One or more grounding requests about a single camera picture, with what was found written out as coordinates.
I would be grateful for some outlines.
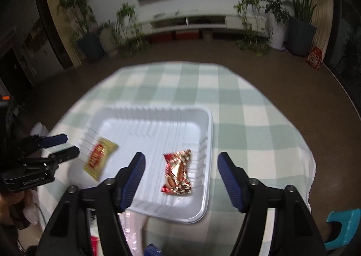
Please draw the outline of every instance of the blue gripper pad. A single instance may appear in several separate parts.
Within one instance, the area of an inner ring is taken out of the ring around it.
[[[128,208],[133,201],[135,192],[138,189],[141,177],[146,168],[146,158],[143,153],[136,153],[133,160],[127,167],[127,180],[122,188],[122,199],[120,202],[120,209],[122,212]]]
[[[249,177],[246,172],[243,168],[234,165],[227,152],[221,152],[218,155],[217,166],[232,205],[239,212],[246,212],[251,197],[247,187]]]
[[[47,137],[40,143],[41,148],[50,148],[56,145],[64,144],[67,141],[67,135],[60,134],[52,137]]]

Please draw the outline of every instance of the checkered tablecloth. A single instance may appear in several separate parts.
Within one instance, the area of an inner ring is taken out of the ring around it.
[[[212,112],[213,156],[206,214],[190,225],[149,218],[143,228],[143,242],[156,244],[166,256],[230,254],[244,215],[232,206],[217,170],[221,151],[227,151],[249,177],[277,188],[293,184],[308,202],[315,161],[301,134],[266,97],[227,68],[167,62],[120,69],[63,116],[51,134],[66,133],[68,144],[49,151],[78,145],[88,119],[104,105],[114,103],[202,105]],[[47,221],[69,185],[70,163],[62,163],[56,180],[39,188]],[[274,210],[269,210],[261,255],[268,255],[273,221]]]

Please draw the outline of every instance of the potted plant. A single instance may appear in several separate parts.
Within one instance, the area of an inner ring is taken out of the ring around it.
[[[284,50],[289,11],[282,7],[281,0],[261,0],[266,2],[265,13],[268,14],[268,38],[269,45],[278,50]]]
[[[150,44],[143,38],[142,25],[137,23],[135,5],[130,6],[127,2],[123,3],[116,15],[116,22],[109,20],[102,23],[101,29],[111,30],[113,41],[119,46],[120,53],[123,56],[131,56],[148,51]]]
[[[252,8],[252,12],[256,20],[256,30],[253,30],[252,24],[248,21],[248,6],[251,6]],[[242,0],[233,7],[237,10],[238,15],[242,19],[242,24],[244,28],[243,39],[237,41],[239,49],[251,50],[258,56],[267,54],[269,50],[268,43],[260,43],[258,39],[258,16],[262,8],[261,0]]]
[[[295,15],[288,23],[288,50],[305,56],[311,47],[316,28],[311,24],[316,5],[313,0],[291,0]]]
[[[59,0],[59,9],[71,12],[75,17],[72,41],[76,40],[88,61],[94,61],[104,56],[104,50],[99,41],[99,32],[91,31],[91,24],[96,24],[93,10],[88,0]]]

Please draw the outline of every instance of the candy wrapper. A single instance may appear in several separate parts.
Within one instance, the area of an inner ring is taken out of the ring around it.
[[[99,138],[91,153],[88,163],[84,165],[84,170],[93,178],[99,180],[103,168],[109,156],[118,148],[118,145],[111,141]]]
[[[191,193],[191,182],[188,178],[187,165],[191,158],[191,151],[183,150],[164,154],[167,166],[165,168],[165,185],[162,192],[173,195]]]
[[[308,62],[314,69],[318,70],[322,64],[322,50],[314,47],[310,54],[306,57]]]

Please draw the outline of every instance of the red paper bag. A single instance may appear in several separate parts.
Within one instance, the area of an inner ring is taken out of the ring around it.
[[[322,63],[322,50],[318,47],[314,47],[310,54],[306,57],[308,62],[314,69],[318,70]]]

